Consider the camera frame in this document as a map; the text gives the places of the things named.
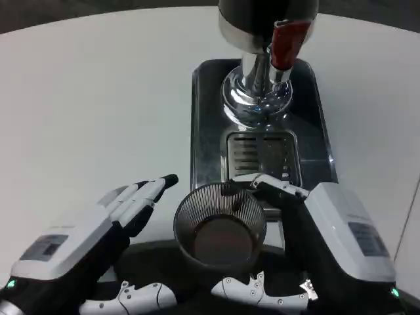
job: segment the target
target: green indicator light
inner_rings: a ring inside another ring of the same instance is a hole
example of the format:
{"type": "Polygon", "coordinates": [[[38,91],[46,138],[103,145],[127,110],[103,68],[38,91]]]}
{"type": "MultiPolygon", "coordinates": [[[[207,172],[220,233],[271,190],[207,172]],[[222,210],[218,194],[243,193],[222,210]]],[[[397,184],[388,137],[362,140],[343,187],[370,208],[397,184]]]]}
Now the green indicator light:
{"type": "Polygon", "coordinates": [[[7,284],[7,287],[10,289],[16,285],[16,280],[12,280],[7,284]]]}
{"type": "Polygon", "coordinates": [[[400,297],[400,292],[398,292],[398,290],[396,288],[391,289],[391,293],[395,297],[400,297]]]}

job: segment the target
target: drip tray grate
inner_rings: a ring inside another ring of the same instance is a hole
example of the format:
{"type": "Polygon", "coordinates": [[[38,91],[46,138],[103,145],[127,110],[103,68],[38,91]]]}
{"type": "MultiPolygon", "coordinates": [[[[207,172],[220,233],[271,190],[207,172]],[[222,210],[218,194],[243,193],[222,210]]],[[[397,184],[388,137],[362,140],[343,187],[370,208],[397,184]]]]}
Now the drip tray grate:
{"type": "Polygon", "coordinates": [[[288,132],[235,132],[227,137],[228,178],[266,173],[295,186],[301,185],[295,137],[288,132]]]}

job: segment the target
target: white table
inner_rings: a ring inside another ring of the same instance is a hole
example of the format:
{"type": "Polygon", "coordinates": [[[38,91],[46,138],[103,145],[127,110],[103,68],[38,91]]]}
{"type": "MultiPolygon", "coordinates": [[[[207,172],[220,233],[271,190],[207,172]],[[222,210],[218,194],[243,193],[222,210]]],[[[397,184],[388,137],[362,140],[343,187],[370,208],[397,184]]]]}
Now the white table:
{"type": "MultiPolygon", "coordinates": [[[[63,211],[176,173],[136,240],[173,237],[189,192],[191,75],[237,58],[215,7],[135,10],[0,35],[0,284],[63,211]]],[[[420,35],[319,15],[312,64],[342,184],[395,254],[420,173],[420,35]]]]}

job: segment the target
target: coffee machine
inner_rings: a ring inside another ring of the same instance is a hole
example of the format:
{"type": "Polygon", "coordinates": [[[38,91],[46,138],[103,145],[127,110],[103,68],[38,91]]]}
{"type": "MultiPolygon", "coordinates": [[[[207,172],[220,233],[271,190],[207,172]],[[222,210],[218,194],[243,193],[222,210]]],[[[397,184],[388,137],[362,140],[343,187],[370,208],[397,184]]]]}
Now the coffee machine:
{"type": "Polygon", "coordinates": [[[318,0],[220,0],[240,60],[208,60],[192,89],[191,188],[266,173],[311,190],[337,182],[314,72],[297,59],[318,0]]]}

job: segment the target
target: wire mesh basket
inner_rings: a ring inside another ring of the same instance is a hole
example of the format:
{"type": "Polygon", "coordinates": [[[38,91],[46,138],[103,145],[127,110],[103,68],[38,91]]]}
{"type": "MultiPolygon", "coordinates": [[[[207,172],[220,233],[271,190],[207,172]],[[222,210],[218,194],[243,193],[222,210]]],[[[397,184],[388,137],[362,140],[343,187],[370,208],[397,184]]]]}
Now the wire mesh basket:
{"type": "Polygon", "coordinates": [[[266,220],[258,201],[232,183],[208,184],[179,205],[175,238],[189,263],[223,273],[251,268],[263,245],[266,220]]]}

